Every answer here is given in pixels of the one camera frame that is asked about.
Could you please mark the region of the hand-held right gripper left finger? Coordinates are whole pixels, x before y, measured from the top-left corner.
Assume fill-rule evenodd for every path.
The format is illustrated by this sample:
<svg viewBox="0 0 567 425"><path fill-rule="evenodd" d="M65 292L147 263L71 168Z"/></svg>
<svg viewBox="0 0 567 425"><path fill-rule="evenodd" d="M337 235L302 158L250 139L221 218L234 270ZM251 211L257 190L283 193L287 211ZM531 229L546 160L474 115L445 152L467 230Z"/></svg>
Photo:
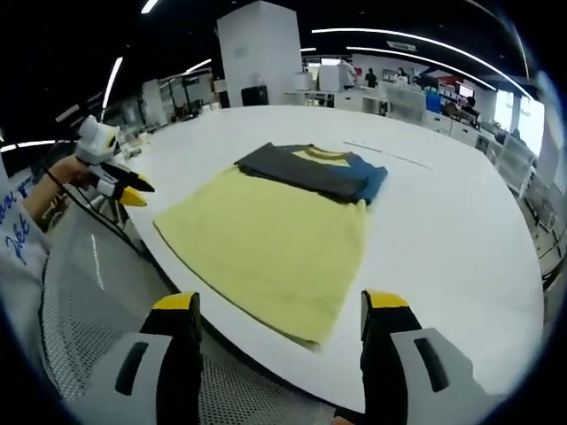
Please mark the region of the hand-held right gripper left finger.
<svg viewBox="0 0 567 425"><path fill-rule="evenodd" d="M137 333L95 365L89 424L198 424L203 360L199 294L166 296Z"/></svg>

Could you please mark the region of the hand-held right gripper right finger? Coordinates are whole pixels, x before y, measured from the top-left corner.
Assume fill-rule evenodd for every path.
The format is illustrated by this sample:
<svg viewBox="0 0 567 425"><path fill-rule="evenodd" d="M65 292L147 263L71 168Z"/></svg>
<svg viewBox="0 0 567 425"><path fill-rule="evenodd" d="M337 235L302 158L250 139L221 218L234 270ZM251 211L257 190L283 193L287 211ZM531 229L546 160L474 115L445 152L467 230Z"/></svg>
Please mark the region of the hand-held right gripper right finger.
<svg viewBox="0 0 567 425"><path fill-rule="evenodd" d="M485 391L472 362L403 298L361 293L364 424L477 424Z"/></svg>

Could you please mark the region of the person's left hand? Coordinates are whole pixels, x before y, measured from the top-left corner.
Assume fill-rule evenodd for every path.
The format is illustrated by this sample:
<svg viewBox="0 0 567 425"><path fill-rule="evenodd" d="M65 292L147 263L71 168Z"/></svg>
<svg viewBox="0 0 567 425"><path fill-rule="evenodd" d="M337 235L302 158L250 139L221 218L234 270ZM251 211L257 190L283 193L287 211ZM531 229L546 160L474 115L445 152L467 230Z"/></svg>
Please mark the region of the person's left hand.
<svg viewBox="0 0 567 425"><path fill-rule="evenodd" d="M95 180L94 174L75 155L59 160L50 168L50 173L62 184L87 187Z"/></svg>

